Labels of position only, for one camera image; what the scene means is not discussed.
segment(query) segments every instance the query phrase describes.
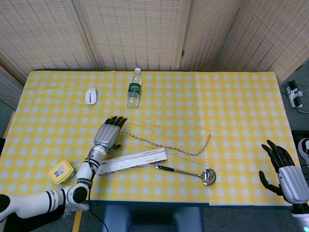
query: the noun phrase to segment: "yellow container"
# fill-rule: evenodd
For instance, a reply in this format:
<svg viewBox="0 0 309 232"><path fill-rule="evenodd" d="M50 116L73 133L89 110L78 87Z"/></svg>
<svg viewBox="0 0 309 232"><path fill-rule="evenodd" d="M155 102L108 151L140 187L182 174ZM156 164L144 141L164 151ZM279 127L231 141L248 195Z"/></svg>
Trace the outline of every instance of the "yellow container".
<svg viewBox="0 0 309 232"><path fill-rule="evenodd" d="M70 163L64 159L49 171L49 175L54 183L58 185L69 181L75 175L75 170Z"/></svg>

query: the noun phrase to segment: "green bottle label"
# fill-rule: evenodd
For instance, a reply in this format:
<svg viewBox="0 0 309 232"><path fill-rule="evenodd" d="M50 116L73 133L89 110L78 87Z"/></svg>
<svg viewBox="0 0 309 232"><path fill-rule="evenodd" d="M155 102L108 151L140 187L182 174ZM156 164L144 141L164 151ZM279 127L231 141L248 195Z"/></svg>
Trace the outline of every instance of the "green bottle label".
<svg viewBox="0 0 309 232"><path fill-rule="evenodd" d="M131 83L131 84L129 85L129 90L128 90L128 92L135 92L135 93L140 94L140 84Z"/></svg>

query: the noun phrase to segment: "ladle handle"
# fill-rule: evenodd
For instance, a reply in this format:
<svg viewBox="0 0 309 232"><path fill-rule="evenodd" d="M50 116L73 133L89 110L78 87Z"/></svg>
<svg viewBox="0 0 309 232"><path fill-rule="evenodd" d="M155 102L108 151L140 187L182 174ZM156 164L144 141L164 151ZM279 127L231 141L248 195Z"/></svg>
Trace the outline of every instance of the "ladle handle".
<svg viewBox="0 0 309 232"><path fill-rule="evenodd" d="M155 165L154 167L157 168L157 169L164 170L164 171L175 172L175 173L181 173L181 174L185 174L185 175L192 175L192 176L201 178L200 175L197 175L197 174L194 174L194 173L188 173L188 172L181 171L181 170L177 170L177 169L174 169L174 168L169 168L169 167L165 167L165 166L161 166L161 165Z"/></svg>

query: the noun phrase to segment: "power strip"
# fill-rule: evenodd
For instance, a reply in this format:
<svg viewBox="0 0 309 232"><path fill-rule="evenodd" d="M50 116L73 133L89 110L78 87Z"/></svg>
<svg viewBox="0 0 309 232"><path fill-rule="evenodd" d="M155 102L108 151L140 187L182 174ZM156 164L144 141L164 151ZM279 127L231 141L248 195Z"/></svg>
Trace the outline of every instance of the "power strip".
<svg viewBox="0 0 309 232"><path fill-rule="evenodd" d="M291 107L301 108L303 104L301 103L300 97L303 96L302 91L298 91L296 81L291 81L287 83L286 92L288 94Z"/></svg>

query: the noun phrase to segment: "plastic container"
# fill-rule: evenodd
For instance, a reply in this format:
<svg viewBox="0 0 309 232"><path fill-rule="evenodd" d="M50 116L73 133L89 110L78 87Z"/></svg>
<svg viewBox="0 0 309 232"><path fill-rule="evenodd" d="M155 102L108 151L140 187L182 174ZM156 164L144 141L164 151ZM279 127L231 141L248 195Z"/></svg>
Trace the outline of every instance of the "plastic container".
<svg viewBox="0 0 309 232"><path fill-rule="evenodd" d="M140 102L140 91L141 91L141 70L136 68L132 76L129 89L127 91L126 106L128 108L137 108Z"/></svg>
<svg viewBox="0 0 309 232"><path fill-rule="evenodd" d="M49 171L49 175L56 185L69 181L75 173L74 168L65 159Z"/></svg>

